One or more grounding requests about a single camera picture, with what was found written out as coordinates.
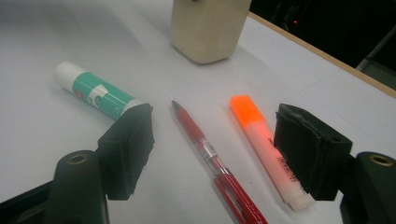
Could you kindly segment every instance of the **pen tip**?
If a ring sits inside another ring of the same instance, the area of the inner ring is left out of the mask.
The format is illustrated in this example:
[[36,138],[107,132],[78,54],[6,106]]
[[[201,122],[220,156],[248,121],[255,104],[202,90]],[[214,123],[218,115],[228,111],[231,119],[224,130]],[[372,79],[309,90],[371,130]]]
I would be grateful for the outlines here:
[[181,108],[181,105],[178,104],[176,101],[172,101],[172,105],[173,105],[175,110],[178,110],[179,108]]

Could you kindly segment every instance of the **red pen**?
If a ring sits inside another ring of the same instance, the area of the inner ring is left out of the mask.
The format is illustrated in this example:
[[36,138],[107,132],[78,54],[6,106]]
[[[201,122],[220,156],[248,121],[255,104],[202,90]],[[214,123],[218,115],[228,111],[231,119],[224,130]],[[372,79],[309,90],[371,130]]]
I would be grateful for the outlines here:
[[214,182],[239,223],[266,224],[267,221],[260,210],[248,197],[228,167],[220,160],[218,153],[206,140],[204,133],[195,124],[189,113],[177,102],[172,101],[172,104],[178,121],[216,176]]

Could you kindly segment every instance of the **white cap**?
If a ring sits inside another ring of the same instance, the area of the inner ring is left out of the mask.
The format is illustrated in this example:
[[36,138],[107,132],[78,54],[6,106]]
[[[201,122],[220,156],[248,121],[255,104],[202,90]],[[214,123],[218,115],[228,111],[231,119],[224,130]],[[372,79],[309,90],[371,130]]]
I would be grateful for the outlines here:
[[73,92],[73,83],[75,79],[87,71],[73,63],[60,63],[55,68],[54,78],[55,82],[66,90]]
[[310,207],[313,205],[316,201],[312,196],[308,193],[301,195],[300,197],[296,197],[291,202],[289,202],[289,205],[291,209],[294,211],[300,211],[303,210],[307,207]]

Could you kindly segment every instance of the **orange highlighter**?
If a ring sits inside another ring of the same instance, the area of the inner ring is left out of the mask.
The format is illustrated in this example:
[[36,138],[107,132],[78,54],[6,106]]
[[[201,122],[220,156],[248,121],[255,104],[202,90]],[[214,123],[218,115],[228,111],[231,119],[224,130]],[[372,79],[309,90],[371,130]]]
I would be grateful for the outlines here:
[[230,106],[283,201],[294,211],[314,204],[315,200],[303,190],[300,181],[274,147],[274,133],[250,97],[234,96],[231,98]]

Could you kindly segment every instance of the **green label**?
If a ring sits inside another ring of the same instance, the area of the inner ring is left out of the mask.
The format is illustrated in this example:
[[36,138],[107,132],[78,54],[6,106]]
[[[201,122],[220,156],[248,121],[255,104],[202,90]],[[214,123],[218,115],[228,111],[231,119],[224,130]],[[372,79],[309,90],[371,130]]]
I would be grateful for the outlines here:
[[126,104],[134,99],[91,73],[83,73],[76,78],[73,93],[114,119],[118,119]]

